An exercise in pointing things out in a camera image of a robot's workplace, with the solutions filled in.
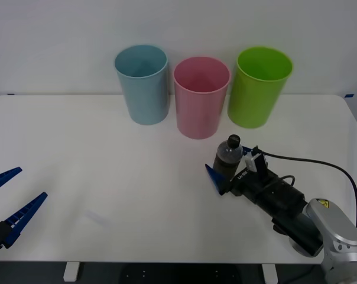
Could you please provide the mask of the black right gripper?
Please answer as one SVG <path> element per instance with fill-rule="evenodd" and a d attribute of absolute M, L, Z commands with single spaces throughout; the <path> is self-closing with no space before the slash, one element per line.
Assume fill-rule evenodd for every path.
<path fill-rule="evenodd" d="M 258 146 L 242 148 L 245 157 L 259 155 Z M 244 196 L 273 218 L 282 215 L 295 218 L 307 205 L 302 192 L 287 183 L 285 177 L 279 177 L 270 170 L 265 177 L 260 177 L 258 173 L 244 169 L 230 181 L 208 164 L 205 168 L 220 196 L 228 192 Z"/>

